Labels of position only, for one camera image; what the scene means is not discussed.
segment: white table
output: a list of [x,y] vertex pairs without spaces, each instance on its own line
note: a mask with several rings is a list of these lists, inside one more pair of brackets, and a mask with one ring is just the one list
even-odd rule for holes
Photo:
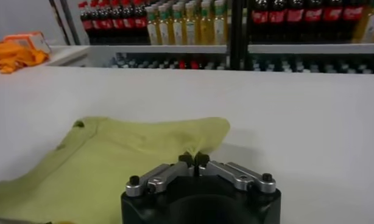
[[213,158],[272,173],[282,223],[374,223],[374,75],[46,66],[0,75],[0,180],[26,173],[83,116],[226,117]]

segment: yellow cloth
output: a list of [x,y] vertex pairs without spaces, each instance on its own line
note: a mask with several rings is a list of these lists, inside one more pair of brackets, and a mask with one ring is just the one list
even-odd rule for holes
[[229,128],[218,117],[154,124],[81,119],[33,170],[0,182],[0,219],[120,224],[120,196],[131,175],[175,163],[184,152],[210,153]]
[[14,42],[0,43],[0,72],[9,74],[25,66],[35,66],[48,59],[43,51],[22,47]]

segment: black pole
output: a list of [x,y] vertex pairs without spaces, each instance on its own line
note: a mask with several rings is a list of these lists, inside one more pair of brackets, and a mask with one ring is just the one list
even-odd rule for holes
[[232,0],[231,2],[231,33],[230,33],[230,69],[240,70],[240,52],[242,45],[242,1]]
[[249,70],[252,65],[250,64],[249,60],[249,52],[248,52],[248,45],[251,40],[251,25],[252,25],[252,2],[253,0],[246,0],[247,6],[247,24],[245,25],[245,32],[244,32],[244,42],[242,44],[242,55],[241,60],[244,61],[244,70]]

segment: white shelf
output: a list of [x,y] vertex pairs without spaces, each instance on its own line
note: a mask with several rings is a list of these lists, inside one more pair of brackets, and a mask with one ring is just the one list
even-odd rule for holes
[[61,66],[63,64],[70,64],[81,58],[87,58],[90,53],[89,46],[51,46],[52,53],[49,60],[43,65],[46,66]]
[[188,46],[91,46],[110,48],[113,52],[121,53],[188,53],[188,54],[224,54],[226,45],[188,45]]
[[254,54],[374,54],[374,44],[250,44]]

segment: store shelf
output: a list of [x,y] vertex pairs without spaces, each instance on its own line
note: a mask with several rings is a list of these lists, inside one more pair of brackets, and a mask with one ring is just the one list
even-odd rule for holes
[[190,46],[92,46],[109,47],[113,52],[122,53],[170,53],[170,54],[224,54],[226,45],[190,45]]
[[374,44],[250,44],[253,54],[374,54]]

